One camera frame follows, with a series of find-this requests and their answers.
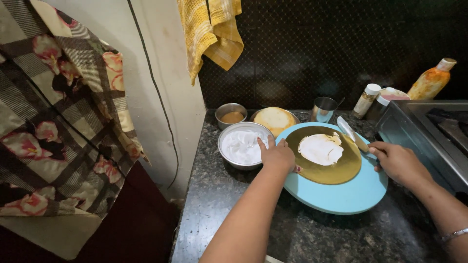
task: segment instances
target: bracelet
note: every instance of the bracelet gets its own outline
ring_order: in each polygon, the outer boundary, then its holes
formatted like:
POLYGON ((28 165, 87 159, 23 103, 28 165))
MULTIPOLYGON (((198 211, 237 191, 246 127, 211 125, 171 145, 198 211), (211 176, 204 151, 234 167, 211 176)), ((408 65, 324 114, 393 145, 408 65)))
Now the bracelet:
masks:
POLYGON ((463 234, 468 234, 468 227, 465 228, 465 229, 455 231, 455 232, 453 232, 451 234, 446 234, 445 236, 442 237, 442 241, 447 242, 447 241, 451 240, 452 238, 455 238, 455 237, 457 237, 459 235, 463 235, 463 234))

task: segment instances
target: black countertop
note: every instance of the black countertop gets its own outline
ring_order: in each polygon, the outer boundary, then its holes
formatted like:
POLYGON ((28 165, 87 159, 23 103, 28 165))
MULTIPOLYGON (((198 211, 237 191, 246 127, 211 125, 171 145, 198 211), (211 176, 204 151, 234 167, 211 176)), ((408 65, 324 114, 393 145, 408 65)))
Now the black countertop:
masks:
MULTIPOLYGON (((292 112, 301 122, 309 121, 309 111, 292 112)), ((373 125, 339 110, 330 123, 336 124, 338 116, 343 116, 357 133, 375 141, 373 125)), ((217 148, 220 133, 214 111, 209 110, 174 241, 172 263, 198 262, 259 171, 239 171, 224 161, 217 148)), ((315 210, 283 190, 273 216, 267 254, 285 263, 448 261, 426 209, 392 180, 384 198, 357 215, 315 210)))

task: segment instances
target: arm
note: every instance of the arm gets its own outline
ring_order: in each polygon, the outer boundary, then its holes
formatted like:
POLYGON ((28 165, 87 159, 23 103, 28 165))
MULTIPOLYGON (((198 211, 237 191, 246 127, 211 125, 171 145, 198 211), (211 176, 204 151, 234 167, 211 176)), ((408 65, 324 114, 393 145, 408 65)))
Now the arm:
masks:
POLYGON ((268 136, 269 149, 258 140, 263 168, 221 224, 201 263, 263 263, 271 219, 286 176, 294 168, 294 154, 281 140, 268 136))
MULTIPOLYGON (((412 150, 385 142, 374 142, 369 146, 388 176, 403 184, 424 204, 440 235, 468 227, 468 207, 432 179, 412 150)), ((447 245, 457 262, 466 262, 468 234, 454 237, 447 245)))

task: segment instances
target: steel bowl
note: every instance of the steel bowl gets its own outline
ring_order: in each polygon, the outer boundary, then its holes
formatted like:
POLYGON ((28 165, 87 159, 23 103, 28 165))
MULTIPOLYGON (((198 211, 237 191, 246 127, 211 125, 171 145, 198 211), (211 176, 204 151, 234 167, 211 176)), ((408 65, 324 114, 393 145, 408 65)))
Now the steel bowl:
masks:
POLYGON ((272 137, 274 137, 273 133, 271 133, 270 130, 268 130, 265 126, 263 126, 261 124, 253 123, 253 122, 239 122, 239 123, 235 123, 235 124, 230 125, 229 127, 227 127, 225 130, 223 130, 221 132, 221 134, 218 137, 218 151, 219 151, 219 153, 221 153, 221 156, 223 156, 223 158, 230 165, 232 165, 234 168, 239 169, 239 170, 244 170, 244 171, 250 171, 250 170, 253 170, 253 169, 259 167, 262 164, 262 161, 260 161, 258 163, 253 163, 253 164, 238 163, 238 162, 231 161, 230 159, 228 159, 224 155, 223 151, 221 150, 221 144, 222 144, 222 142, 224 140, 224 137, 226 137, 226 135, 228 133, 230 133, 232 131, 235 131, 235 130, 241 130, 242 131, 242 130, 246 130, 246 129, 260 129, 260 130, 263 130, 266 134, 269 134, 272 137))
MULTIPOLYGON (((257 111, 252 115, 252 117, 250 117, 250 121, 251 121, 251 122, 254 122, 255 116, 257 116, 257 113, 258 113, 259 111, 261 111, 261 110, 257 110, 257 111)), ((300 120, 299 120, 299 118, 296 117, 296 115, 294 115, 292 112, 290 112, 290 111, 288 111, 288 110, 286 110, 286 111, 289 112, 289 113, 292 115, 292 117, 294 118, 294 121, 296 122, 296 124, 299 124, 299 123, 300 123, 300 120)))
POLYGON ((229 112, 237 111, 244 115, 244 118, 240 122, 244 122, 245 119, 247 118, 247 110, 244 108, 244 106, 237 104, 237 103, 227 103, 219 107, 216 112, 214 113, 216 120, 218 121, 218 127, 222 130, 225 128, 233 125, 233 123, 225 123, 221 121, 221 118, 228 114, 229 112))

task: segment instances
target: white wall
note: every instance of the white wall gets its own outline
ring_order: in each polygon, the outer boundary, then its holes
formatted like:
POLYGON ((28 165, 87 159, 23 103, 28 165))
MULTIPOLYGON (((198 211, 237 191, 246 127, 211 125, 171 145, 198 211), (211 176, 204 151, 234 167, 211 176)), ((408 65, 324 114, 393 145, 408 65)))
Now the white wall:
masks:
POLYGON ((190 85, 177 2, 132 0, 179 153, 179 175, 169 190, 167 187, 176 171, 176 157, 127 1, 45 2, 81 22, 100 39, 122 52, 130 114, 153 166, 146 165, 142 160, 140 162, 167 199, 184 198, 205 117, 205 106, 198 80, 194 87, 190 85))

